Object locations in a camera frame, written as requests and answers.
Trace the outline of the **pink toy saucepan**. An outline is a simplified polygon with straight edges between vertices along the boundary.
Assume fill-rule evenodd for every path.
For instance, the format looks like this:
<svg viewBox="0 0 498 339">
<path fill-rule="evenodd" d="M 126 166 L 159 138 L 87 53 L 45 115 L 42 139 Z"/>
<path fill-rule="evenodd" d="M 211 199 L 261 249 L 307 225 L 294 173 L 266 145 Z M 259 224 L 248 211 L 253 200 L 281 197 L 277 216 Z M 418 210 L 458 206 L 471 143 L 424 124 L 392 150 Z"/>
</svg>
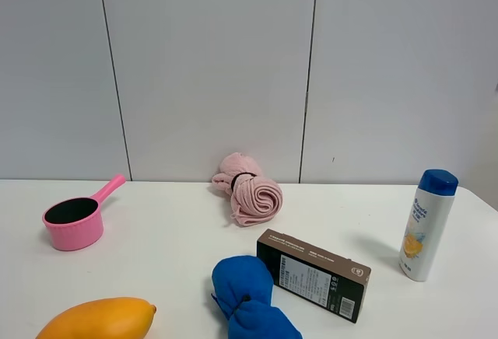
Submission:
<svg viewBox="0 0 498 339">
<path fill-rule="evenodd" d="M 102 203 L 126 178 L 118 174 L 89 197 L 74 197 L 55 204 L 42 216 L 56 250 L 74 251 L 91 246 L 103 235 Z"/>
</svg>

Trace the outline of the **tied blue cloth bundle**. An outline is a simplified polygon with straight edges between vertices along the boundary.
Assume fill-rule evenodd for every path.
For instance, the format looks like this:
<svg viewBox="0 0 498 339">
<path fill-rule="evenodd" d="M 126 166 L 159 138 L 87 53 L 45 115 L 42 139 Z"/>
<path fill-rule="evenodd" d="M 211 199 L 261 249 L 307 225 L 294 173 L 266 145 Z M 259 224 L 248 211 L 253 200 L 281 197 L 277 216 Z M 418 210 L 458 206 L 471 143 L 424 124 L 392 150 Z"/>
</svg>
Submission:
<svg viewBox="0 0 498 339">
<path fill-rule="evenodd" d="M 272 305 L 273 279 L 254 256 L 221 260 L 212 271 L 213 300 L 225 316 L 231 339 L 298 339 L 302 334 Z"/>
</svg>

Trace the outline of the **rolled pink towel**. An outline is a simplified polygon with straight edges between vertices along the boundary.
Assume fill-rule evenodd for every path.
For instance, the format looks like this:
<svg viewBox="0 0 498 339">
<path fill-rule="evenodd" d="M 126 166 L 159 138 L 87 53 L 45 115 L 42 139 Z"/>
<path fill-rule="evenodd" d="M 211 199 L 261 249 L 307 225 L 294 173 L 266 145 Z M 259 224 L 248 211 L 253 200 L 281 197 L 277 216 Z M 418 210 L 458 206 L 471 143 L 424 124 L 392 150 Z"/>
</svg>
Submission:
<svg viewBox="0 0 498 339">
<path fill-rule="evenodd" d="M 253 158 L 239 152 L 223 159 L 212 185 L 230 197 L 231 218 L 243 227 L 268 222 L 282 208 L 280 186 L 265 177 Z"/>
</svg>

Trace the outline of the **dark brown cardboard box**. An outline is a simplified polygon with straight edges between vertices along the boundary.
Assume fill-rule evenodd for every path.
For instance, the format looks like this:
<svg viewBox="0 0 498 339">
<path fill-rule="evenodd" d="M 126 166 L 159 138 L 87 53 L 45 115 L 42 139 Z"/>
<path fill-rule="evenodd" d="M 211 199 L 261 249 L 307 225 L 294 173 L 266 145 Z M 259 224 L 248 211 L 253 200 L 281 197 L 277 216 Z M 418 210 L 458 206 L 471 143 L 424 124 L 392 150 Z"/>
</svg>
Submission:
<svg viewBox="0 0 498 339">
<path fill-rule="evenodd" d="M 275 285 L 351 323 L 357 322 L 370 267 L 272 229 L 258 238 L 256 254 Z"/>
</svg>

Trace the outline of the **yellow mango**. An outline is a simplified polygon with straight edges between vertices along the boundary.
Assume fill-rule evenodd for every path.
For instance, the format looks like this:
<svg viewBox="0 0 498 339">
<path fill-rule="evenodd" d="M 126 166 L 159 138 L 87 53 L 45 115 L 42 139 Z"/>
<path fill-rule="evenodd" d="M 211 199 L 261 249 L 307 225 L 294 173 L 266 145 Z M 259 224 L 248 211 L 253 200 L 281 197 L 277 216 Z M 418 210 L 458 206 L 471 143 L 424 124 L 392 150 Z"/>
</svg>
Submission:
<svg viewBox="0 0 498 339">
<path fill-rule="evenodd" d="M 58 314 L 39 338 L 144 338 L 156 307 L 144 299 L 117 297 L 85 302 Z"/>
</svg>

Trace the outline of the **white blue-capped shampoo bottle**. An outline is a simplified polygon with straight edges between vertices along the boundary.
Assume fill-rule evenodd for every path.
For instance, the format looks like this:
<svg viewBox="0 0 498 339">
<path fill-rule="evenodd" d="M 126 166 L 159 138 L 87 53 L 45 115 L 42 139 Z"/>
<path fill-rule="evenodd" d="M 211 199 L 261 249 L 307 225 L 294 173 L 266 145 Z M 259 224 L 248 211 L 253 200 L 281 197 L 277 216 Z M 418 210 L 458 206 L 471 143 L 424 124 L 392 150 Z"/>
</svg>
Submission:
<svg viewBox="0 0 498 339">
<path fill-rule="evenodd" d="M 458 178 L 444 169 L 428 169 L 419 181 L 399 253 L 399 265 L 413 281 L 429 277 L 457 188 Z"/>
</svg>

